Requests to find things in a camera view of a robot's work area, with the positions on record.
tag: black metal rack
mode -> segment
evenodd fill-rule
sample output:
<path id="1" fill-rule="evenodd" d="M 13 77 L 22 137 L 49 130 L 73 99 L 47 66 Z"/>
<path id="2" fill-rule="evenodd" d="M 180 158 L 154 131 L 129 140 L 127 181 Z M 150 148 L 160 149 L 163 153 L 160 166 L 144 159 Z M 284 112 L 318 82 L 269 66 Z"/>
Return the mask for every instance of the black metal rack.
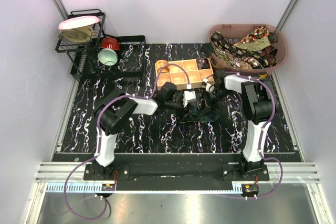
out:
<path id="1" fill-rule="evenodd" d="M 94 33 L 89 42 L 73 43 L 65 38 L 59 39 L 57 42 L 56 51 L 58 53 L 65 52 L 72 62 L 71 75 L 78 81 L 106 78 L 142 79 L 146 65 L 144 57 L 145 36 L 116 37 L 105 34 L 103 30 L 105 13 L 99 9 L 73 11 L 68 18 L 86 15 L 94 15 L 100 19 L 98 23 L 90 26 Z M 105 66 L 98 60 L 99 45 L 105 37 L 115 38 L 120 44 L 120 50 L 117 51 L 118 62 L 114 66 Z"/>

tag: pink plate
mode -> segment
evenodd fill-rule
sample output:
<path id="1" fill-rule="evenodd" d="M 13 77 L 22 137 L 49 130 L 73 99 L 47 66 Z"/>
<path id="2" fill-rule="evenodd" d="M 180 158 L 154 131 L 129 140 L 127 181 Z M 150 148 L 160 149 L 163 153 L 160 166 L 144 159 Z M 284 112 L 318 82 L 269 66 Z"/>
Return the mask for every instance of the pink plate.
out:
<path id="1" fill-rule="evenodd" d="M 82 26 L 89 26 L 98 23 L 100 20 L 97 16 L 81 16 L 77 18 L 70 18 L 64 20 L 58 25 L 58 29 L 67 30 L 74 29 Z"/>

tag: patterned cloth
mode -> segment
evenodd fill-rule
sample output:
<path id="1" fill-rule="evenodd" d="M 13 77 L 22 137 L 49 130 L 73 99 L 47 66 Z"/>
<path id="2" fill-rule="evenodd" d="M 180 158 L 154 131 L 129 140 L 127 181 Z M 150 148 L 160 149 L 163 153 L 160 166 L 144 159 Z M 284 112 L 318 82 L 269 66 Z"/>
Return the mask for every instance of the patterned cloth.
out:
<path id="1" fill-rule="evenodd" d="M 268 37 L 263 37 L 261 39 L 257 39 L 254 42 L 249 42 L 249 43 L 240 43 L 236 44 L 235 46 L 240 48 L 240 49 L 248 49 L 253 52 L 261 51 L 266 47 L 269 47 L 271 43 L 268 40 Z"/>
<path id="2" fill-rule="evenodd" d="M 237 44 L 244 44 L 244 43 L 250 43 L 253 41 L 257 41 L 257 39 L 261 39 L 264 37 L 267 37 L 269 35 L 269 31 L 265 25 L 262 25 L 261 27 L 255 29 L 252 33 L 249 33 L 246 35 L 243 39 L 241 39 L 240 42 L 236 43 Z"/>
<path id="3" fill-rule="evenodd" d="M 264 27 L 266 28 L 266 26 L 262 26 L 261 28 L 259 28 L 261 32 L 258 32 L 258 29 L 253 32 L 253 34 L 257 33 L 257 35 L 253 35 L 251 37 L 251 33 L 246 36 L 244 40 L 246 42 L 250 42 L 268 36 L 269 32 L 267 29 L 264 29 Z M 235 45 L 232 45 L 218 31 L 211 34 L 210 41 L 212 43 L 216 56 L 227 65 L 232 65 L 244 69 L 251 69 L 268 68 L 276 64 L 275 55 L 278 50 L 272 46 L 268 46 L 265 49 L 259 51 L 240 49 Z"/>

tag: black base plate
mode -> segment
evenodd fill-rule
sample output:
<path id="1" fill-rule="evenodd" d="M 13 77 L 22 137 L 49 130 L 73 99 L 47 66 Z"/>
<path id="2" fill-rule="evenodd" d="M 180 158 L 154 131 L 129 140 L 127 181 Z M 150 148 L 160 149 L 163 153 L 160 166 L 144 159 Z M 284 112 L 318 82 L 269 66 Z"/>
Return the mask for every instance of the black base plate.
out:
<path id="1" fill-rule="evenodd" d="M 118 164 L 107 167 L 106 175 L 101 175 L 94 165 L 89 164 L 85 166 L 84 180 L 114 180 L 113 171 L 118 173 L 118 181 L 125 181 L 129 179 L 130 165 Z"/>
<path id="2" fill-rule="evenodd" d="M 243 177 L 239 174 L 238 165 L 222 165 L 224 181 L 255 181 L 256 176 Z M 259 181 L 269 181 L 268 169 L 264 165 L 262 170 L 257 173 Z"/>
<path id="3" fill-rule="evenodd" d="M 108 171 L 118 172 L 118 190 L 232 190 L 232 181 L 255 181 L 243 178 L 238 165 L 209 163 L 115 163 Z M 268 181 L 266 165 L 258 174 L 259 181 Z M 114 180 L 103 177 L 93 165 L 86 166 L 84 180 Z"/>

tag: red bowl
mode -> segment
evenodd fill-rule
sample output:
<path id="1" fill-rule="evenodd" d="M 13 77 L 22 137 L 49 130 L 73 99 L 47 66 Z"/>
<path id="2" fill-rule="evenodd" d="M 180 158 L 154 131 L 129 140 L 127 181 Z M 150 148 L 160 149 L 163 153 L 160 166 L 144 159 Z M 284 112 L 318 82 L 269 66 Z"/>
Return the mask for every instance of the red bowl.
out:
<path id="1" fill-rule="evenodd" d="M 106 37 L 100 43 L 101 48 L 108 48 L 112 50 L 120 50 L 120 45 L 117 39 Z"/>

